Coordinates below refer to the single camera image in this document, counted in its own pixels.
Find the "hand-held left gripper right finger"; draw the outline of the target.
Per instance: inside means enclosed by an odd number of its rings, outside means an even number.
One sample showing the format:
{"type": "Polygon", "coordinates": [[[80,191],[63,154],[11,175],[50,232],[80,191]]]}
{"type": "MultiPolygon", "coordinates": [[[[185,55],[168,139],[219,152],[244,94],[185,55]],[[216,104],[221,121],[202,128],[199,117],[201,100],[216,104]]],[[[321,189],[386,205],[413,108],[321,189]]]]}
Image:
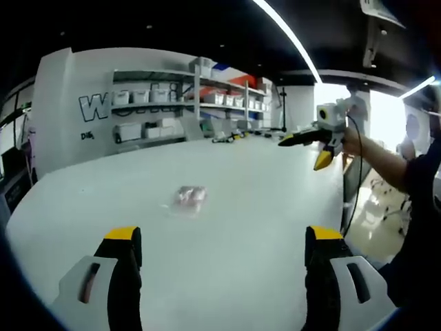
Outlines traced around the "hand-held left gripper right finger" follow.
{"type": "Polygon", "coordinates": [[[379,330],[396,312],[387,282],[336,230],[305,231],[305,330],[379,330]]]}

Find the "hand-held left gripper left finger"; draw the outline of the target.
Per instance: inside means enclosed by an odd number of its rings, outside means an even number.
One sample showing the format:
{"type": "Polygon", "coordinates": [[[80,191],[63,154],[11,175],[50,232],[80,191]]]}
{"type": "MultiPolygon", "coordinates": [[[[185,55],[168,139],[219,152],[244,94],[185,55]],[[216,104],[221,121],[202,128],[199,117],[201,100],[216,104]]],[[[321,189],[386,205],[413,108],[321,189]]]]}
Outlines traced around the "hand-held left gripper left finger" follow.
{"type": "Polygon", "coordinates": [[[66,330],[141,330],[141,267],[141,229],[112,229],[60,280],[52,314],[66,330]]]}

